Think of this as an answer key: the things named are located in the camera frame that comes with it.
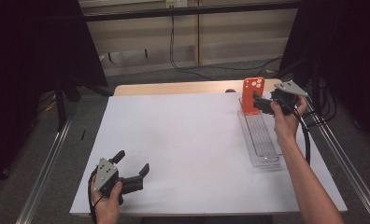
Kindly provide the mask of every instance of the aluminum rail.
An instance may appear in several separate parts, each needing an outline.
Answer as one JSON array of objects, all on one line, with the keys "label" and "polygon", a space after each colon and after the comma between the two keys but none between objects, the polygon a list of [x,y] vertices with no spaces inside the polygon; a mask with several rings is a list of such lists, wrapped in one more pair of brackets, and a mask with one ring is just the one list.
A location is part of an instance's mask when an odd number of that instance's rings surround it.
[{"label": "aluminum rail", "polygon": [[[307,102],[307,104],[308,109],[310,111],[313,111],[313,108],[311,106],[312,104],[310,104],[309,102]],[[319,124],[318,127],[322,136],[328,143],[331,151],[334,153],[334,156],[336,157],[337,162],[342,167],[343,171],[348,177],[348,180],[350,181],[351,185],[357,192],[358,196],[363,202],[364,207],[366,208],[370,215],[370,188],[366,185],[366,183],[363,181],[363,178],[360,176],[356,168],[351,163],[345,150],[340,146],[339,142],[334,136],[334,133],[328,127],[325,120],[323,118],[318,117],[316,114],[313,116],[313,119],[316,122],[321,122],[321,124]]]},{"label": "aluminum rail", "polygon": [[39,173],[36,182],[34,183],[33,189],[28,195],[27,201],[25,202],[19,214],[16,224],[31,223],[34,217],[36,209],[45,191],[45,187],[48,183],[51,170],[54,166],[54,163],[57,160],[57,156],[60,152],[60,149],[63,146],[66,134],[68,133],[69,127],[71,126],[71,121],[77,111],[78,103],[73,103],[72,106],[69,107],[71,107],[70,116],[66,120],[66,123],[64,124],[63,128],[56,134],[56,138],[54,139],[54,142],[50,148],[49,155],[45,160],[45,163],[42,167],[42,170]]}]

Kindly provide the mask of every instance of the metal frame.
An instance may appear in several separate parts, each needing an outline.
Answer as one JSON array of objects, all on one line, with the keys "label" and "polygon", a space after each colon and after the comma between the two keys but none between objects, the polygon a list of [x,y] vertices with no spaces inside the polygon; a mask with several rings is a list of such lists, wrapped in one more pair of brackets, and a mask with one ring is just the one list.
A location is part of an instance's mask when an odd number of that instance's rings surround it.
[{"label": "metal frame", "polygon": [[28,195],[27,201],[22,207],[16,224],[31,223],[34,218],[34,214],[42,198],[43,192],[45,191],[54,163],[56,162],[57,156],[63,146],[69,127],[71,126],[72,119],[76,114],[78,103],[73,103],[72,106],[69,107],[71,107],[70,116],[67,118],[63,128],[57,133],[53,145],[50,148],[49,155],[45,160],[36,182],[34,183],[33,189]]},{"label": "metal frame", "polygon": [[244,12],[244,11],[264,11],[291,9],[301,6],[302,1],[286,1],[273,3],[254,3],[243,5],[229,6],[213,6],[213,7],[177,7],[177,8],[162,8],[141,11],[126,11],[113,13],[91,13],[82,17],[60,17],[60,18],[38,18],[42,23],[55,22],[70,22],[70,21],[117,21],[129,19],[155,18],[155,17],[172,17],[172,16],[188,16],[202,14],[216,14],[228,12]]},{"label": "metal frame", "polygon": [[[310,104],[309,101],[307,101],[308,109],[310,111],[313,111],[313,104]],[[333,132],[328,127],[328,124],[325,122],[325,120],[316,114],[313,116],[313,119],[317,123],[322,122],[322,124],[318,125],[322,136],[329,145],[331,151],[334,153],[337,162],[342,167],[343,171],[348,177],[349,182],[357,192],[358,196],[363,202],[364,207],[370,215],[370,188],[366,185],[366,183],[363,181],[363,178],[360,176],[356,168],[351,163],[345,150],[342,148],[342,146],[340,146],[339,142],[335,138]]]}]

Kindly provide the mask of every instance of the orange object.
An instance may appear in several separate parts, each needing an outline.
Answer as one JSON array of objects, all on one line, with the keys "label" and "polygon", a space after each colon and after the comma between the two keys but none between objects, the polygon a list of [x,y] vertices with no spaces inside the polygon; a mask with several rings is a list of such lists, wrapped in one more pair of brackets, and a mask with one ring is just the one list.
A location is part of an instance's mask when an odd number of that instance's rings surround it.
[{"label": "orange object", "polygon": [[241,106],[243,113],[246,115],[255,115],[259,113],[259,109],[254,107],[254,98],[252,94],[256,91],[258,95],[263,95],[264,79],[263,77],[248,77],[243,82],[243,95],[241,98]]}]

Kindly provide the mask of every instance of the finger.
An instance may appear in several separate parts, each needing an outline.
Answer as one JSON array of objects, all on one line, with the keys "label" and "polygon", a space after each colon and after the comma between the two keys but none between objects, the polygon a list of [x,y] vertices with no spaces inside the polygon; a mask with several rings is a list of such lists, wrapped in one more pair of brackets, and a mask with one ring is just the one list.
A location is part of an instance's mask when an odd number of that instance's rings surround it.
[{"label": "finger", "polygon": [[118,181],[110,193],[109,203],[118,204],[119,195],[121,194],[121,187],[122,183]]},{"label": "finger", "polygon": [[301,104],[299,104],[297,110],[298,110],[299,115],[302,117],[307,109],[307,101],[305,97],[301,95],[298,96],[298,99]]},{"label": "finger", "polygon": [[103,196],[103,194],[100,192],[100,190],[94,190],[94,185],[95,185],[95,178],[96,175],[92,177],[92,183],[90,185],[90,192],[92,193],[92,201],[95,203],[98,199]]},{"label": "finger", "polygon": [[278,103],[272,101],[270,103],[270,106],[272,107],[273,111],[275,111],[275,118],[276,119],[284,117],[284,114],[281,111],[281,106]]}]

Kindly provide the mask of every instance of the white tabletop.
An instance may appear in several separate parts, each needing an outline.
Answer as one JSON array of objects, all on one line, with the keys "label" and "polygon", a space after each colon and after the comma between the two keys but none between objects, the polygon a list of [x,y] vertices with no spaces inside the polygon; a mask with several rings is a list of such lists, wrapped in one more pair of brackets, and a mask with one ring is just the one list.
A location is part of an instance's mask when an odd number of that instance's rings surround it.
[{"label": "white tabletop", "polygon": [[[117,164],[120,176],[137,175],[147,162],[150,166],[144,189],[123,196],[124,215],[299,211],[285,162],[270,170],[252,166],[237,117],[239,97],[241,93],[110,97],[70,213],[90,212],[90,173],[101,157],[110,159],[120,150],[126,152]],[[300,131],[297,141],[305,147]],[[312,139],[311,166],[339,211],[346,211]]]}]

